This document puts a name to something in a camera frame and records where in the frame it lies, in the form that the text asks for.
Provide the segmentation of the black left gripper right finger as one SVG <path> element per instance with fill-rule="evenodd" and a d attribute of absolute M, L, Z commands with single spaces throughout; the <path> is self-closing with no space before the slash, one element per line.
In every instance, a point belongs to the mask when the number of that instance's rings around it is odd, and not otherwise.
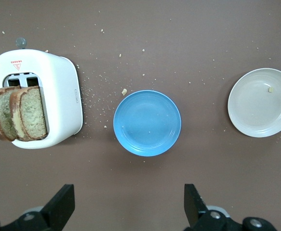
<path fill-rule="evenodd" d="M 274 231 L 267 220 L 246 217 L 242 223 L 235 222 L 218 206 L 206 206 L 194 184 L 185 184 L 184 210 L 189 223 L 187 231 Z"/>

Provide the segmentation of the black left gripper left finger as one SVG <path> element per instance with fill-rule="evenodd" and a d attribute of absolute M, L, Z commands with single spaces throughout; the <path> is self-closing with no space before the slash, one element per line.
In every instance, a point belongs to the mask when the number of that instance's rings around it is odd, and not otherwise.
<path fill-rule="evenodd" d="M 26 210 L 0 231 L 61 231 L 75 210 L 74 185 L 65 184 L 44 206 Z"/>

